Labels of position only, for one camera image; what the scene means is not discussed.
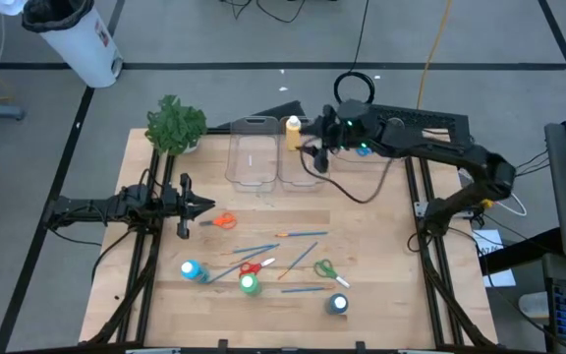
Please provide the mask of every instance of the yellow bottle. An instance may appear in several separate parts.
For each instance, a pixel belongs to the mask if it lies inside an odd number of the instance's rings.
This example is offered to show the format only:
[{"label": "yellow bottle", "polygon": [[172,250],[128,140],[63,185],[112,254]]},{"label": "yellow bottle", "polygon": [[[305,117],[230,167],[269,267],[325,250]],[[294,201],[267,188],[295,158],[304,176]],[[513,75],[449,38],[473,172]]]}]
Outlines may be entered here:
[{"label": "yellow bottle", "polygon": [[294,151],[301,145],[301,120],[297,116],[290,116],[285,123],[285,142],[287,150]]}]

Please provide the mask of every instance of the concrete floor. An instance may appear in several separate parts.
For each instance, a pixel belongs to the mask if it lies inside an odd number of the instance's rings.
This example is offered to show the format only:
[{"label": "concrete floor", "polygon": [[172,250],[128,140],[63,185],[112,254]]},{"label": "concrete floor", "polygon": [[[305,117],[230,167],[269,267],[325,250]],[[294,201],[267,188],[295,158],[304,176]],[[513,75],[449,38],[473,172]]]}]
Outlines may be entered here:
[{"label": "concrete floor", "polygon": [[[96,1],[105,23],[117,2]],[[299,4],[261,2],[285,18]],[[566,1],[548,3],[566,39]],[[424,62],[443,8],[444,2],[436,0],[370,0],[359,61]],[[363,10],[362,1],[310,0],[299,18],[285,25],[255,4],[235,21],[231,6],[215,0],[126,1],[114,38],[128,63],[314,62],[323,69],[282,74],[278,69],[250,70],[248,64],[243,70],[126,70],[115,86],[95,91],[61,194],[109,196],[128,131],[145,126],[145,112],[165,93],[201,107],[209,126],[294,99],[315,116],[323,104],[335,103],[332,83],[342,70],[328,63],[353,60]],[[5,63],[62,62],[38,35],[21,28],[19,18],[8,18],[7,25]],[[564,64],[565,59],[537,0],[456,0],[434,62]],[[380,76],[375,102],[415,106],[421,71],[364,72]],[[0,121],[1,324],[85,85],[70,70],[2,69],[0,76],[15,88],[16,101],[28,112],[21,123]],[[566,70],[434,70],[426,82],[424,109],[469,115],[477,141],[514,163],[544,150],[544,124],[566,120]],[[346,96],[366,96],[354,81],[345,82],[342,90]],[[547,170],[519,179],[516,193],[530,211],[528,217],[496,208],[490,214],[525,235],[557,225]],[[85,240],[100,241],[103,235],[96,225],[63,230]],[[501,234],[504,240],[519,240],[505,230]],[[95,247],[47,236],[9,350],[77,343],[97,256]],[[539,265],[514,270],[517,287],[504,290],[510,298],[543,289]],[[544,349],[542,334],[494,293],[489,295],[501,343]]]}]

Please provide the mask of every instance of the green plant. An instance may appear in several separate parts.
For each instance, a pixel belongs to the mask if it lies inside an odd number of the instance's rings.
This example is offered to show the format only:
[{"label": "green plant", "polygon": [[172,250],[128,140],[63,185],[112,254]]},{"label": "green plant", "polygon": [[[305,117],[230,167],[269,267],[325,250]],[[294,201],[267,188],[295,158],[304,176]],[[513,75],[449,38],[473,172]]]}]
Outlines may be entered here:
[{"label": "green plant", "polygon": [[160,111],[147,112],[145,136],[161,153],[177,155],[196,144],[206,133],[206,117],[201,110],[181,105],[175,95],[158,101]]}]

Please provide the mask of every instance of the green bottle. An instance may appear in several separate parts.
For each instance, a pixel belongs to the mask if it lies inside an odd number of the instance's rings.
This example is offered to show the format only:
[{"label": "green bottle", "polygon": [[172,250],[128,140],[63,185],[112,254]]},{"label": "green bottle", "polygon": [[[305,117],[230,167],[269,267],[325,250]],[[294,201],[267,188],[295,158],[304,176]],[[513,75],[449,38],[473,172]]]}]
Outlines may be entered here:
[{"label": "green bottle", "polygon": [[240,279],[240,289],[249,296],[256,296],[261,293],[261,284],[256,279],[256,275],[248,273]]}]

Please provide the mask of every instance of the red scissors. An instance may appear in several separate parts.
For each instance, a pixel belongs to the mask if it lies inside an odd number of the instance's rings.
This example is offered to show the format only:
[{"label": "red scissors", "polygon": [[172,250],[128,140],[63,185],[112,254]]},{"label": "red scissors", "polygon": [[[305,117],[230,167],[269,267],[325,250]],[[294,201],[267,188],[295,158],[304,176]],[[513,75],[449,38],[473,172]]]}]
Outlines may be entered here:
[{"label": "red scissors", "polygon": [[224,212],[222,216],[214,220],[203,221],[200,223],[200,226],[211,226],[211,225],[219,226],[223,229],[231,229],[235,227],[235,225],[237,225],[237,219],[235,218],[235,215],[233,215],[232,213]]},{"label": "red scissors", "polygon": [[240,266],[240,277],[248,273],[253,273],[254,275],[256,275],[264,266],[272,264],[274,260],[275,259],[267,259],[261,262],[260,264],[256,264],[256,265],[245,262],[242,264],[242,266]]}]

